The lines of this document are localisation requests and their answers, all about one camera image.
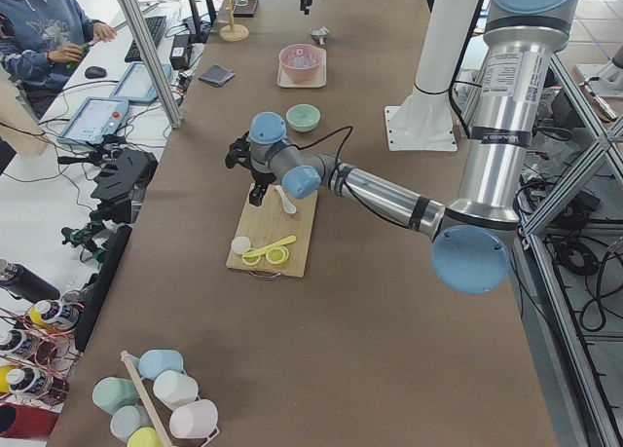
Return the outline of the white ceramic spoon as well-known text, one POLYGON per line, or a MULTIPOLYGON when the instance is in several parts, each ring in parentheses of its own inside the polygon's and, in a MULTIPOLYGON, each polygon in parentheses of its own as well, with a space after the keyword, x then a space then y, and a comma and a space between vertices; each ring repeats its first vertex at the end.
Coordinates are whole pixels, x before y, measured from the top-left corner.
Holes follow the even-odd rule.
POLYGON ((285 194, 284 189, 280 185, 275 185, 275 191, 280 197, 282 208, 288 215, 294 215, 297 213, 298 208, 289 200, 285 194))

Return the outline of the metal ice scoop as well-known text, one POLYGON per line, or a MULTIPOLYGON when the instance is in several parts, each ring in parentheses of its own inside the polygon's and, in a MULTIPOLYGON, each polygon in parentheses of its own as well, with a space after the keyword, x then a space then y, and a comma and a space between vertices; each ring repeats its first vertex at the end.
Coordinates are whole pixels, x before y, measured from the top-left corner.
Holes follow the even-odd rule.
POLYGON ((320 47, 323 47, 327 43, 327 39, 330 35, 331 31, 326 26, 322 26, 317 29, 312 29, 310 32, 310 36, 312 40, 320 47))

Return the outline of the mint green bowl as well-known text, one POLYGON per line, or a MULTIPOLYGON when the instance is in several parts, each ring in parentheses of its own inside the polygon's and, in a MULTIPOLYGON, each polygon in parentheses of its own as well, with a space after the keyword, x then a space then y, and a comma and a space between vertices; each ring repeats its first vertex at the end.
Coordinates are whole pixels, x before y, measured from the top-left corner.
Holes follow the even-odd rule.
POLYGON ((309 132, 314 130, 321 118, 319 109, 311 104, 296 104, 286 111, 286 122, 292 130, 309 132))

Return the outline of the dark wooden tray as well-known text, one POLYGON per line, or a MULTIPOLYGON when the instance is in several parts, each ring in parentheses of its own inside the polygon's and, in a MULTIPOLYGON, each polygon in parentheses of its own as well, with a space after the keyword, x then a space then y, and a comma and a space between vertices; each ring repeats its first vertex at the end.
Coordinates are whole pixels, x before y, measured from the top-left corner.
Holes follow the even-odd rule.
POLYGON ((253 18, 258 4, 259 0, 237 0, 234 6, 234 17, 253 18))

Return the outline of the lemon slice upper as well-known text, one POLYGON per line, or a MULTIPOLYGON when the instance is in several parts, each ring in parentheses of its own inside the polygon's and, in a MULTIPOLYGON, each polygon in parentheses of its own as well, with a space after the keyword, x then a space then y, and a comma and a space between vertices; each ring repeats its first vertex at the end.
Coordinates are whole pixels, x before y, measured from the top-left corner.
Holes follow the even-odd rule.
POLYGON ((265 259, 269 264, 281 265, 288 261, 290 256, 289 249, 284 245, 271 247, 265 253, 265 259))

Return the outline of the wooden mug tree stand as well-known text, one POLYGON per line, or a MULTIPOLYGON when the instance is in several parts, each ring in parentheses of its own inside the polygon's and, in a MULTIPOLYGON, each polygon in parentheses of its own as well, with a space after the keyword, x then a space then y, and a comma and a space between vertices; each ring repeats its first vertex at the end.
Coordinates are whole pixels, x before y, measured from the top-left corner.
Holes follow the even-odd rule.
POLYGON ((225 42, 239 42, 249 35, 249 31, 244 25, 236 23, 234 12, 237 1, 222 0, 220 10, 217 13, 217 23, 220 25, 218 33, 225 42))

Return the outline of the grey purple folded cloth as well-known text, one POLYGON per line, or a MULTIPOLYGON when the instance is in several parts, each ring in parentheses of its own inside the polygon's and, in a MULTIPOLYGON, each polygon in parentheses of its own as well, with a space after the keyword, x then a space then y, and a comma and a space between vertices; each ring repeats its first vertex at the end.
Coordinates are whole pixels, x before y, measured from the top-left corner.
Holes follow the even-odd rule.
POLYGON ((200 76, 199 80, 212 87, 219 88, 235 77, 232 69, 224 67, 220 64, 212 64, 200 76))

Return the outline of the black power adapter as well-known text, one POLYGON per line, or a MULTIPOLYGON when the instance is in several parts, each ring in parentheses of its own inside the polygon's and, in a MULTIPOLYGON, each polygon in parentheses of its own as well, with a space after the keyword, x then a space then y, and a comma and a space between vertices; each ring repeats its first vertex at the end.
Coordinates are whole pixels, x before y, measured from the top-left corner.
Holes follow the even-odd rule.
POLYGON ((185 70, 190 67, 192 40, 189 33, 177 34, 173 37, 169 53, 169 63, 173 70, 185 70))

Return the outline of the blue teach pendant far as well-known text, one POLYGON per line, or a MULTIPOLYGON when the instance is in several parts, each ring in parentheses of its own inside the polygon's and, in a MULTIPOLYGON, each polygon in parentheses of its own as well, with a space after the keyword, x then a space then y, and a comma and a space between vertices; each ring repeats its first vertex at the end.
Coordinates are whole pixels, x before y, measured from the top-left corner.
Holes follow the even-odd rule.
POLYGON ((158 95, 146 65, 135 61, 129 65, 110 96, 126 99, 130 103, 149 104, 158 95))

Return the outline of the white plastic cup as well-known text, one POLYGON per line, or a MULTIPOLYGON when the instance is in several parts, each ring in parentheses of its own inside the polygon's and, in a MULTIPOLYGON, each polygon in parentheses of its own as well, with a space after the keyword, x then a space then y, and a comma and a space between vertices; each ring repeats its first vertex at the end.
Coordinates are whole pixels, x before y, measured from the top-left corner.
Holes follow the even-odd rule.
POLYGON ((153 392, 167 408, 175 410, 198 399, 199 385, 184 373, 166 370, 155 379, 153 392))

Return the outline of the pink plastic cup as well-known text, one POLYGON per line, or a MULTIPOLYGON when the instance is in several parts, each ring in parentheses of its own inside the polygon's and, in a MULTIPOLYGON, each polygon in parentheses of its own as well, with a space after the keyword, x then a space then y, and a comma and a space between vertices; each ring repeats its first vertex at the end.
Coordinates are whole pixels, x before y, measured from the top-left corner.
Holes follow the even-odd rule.
POLYGON ((212 438, 218 432, 218 410, 209 399, 200 399, 175 409, 169 430, 180 439, 212 438))

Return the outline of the yellow paint bottle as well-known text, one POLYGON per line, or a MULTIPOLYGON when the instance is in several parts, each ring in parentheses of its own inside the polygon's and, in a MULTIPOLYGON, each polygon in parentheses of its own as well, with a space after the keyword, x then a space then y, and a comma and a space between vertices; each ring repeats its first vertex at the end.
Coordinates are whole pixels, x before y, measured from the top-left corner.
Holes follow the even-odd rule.
POLYGON ((32 309, 47 325, 59 331, 68 331, 76 327, 80 318, 78 308, 59 300, 42 300, 32 309))

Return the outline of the black thermos bottle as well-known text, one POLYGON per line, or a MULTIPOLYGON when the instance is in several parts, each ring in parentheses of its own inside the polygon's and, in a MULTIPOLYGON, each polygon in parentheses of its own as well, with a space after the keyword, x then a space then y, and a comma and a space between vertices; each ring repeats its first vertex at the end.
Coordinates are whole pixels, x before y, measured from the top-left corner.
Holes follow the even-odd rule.
POLYGON ((30 303, 43 300, 57 300, 59 290, 19 263, 1 260, 1 287, 16 299, 30 303))

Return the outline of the grey plastic cup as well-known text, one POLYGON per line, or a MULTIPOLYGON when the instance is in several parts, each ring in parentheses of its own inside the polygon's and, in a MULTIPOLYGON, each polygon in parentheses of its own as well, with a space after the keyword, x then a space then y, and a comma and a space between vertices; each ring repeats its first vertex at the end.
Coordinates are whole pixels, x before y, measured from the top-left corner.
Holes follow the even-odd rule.
POLYGON ((128 405, 114 413, 110 421, 110 431, 118 440, 127 442, 138 429, 151 425, 147 410, 143 406, 128 405))

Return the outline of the aluminium frame post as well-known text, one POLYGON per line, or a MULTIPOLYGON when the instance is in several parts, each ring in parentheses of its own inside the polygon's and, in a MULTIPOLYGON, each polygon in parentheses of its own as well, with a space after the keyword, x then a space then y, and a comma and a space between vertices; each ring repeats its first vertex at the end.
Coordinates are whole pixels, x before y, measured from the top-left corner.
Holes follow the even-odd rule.
POLYGON ((157 48, 151 38, 145 18, 142 16, 137 0, 117 0, 132 37, 143 58, 152 82, 157 91, 162 107, 165 111, 169 124, 173 129, 180 127, 182 116, 177 102, 171 92, 169 82, 158 57, 157 48))

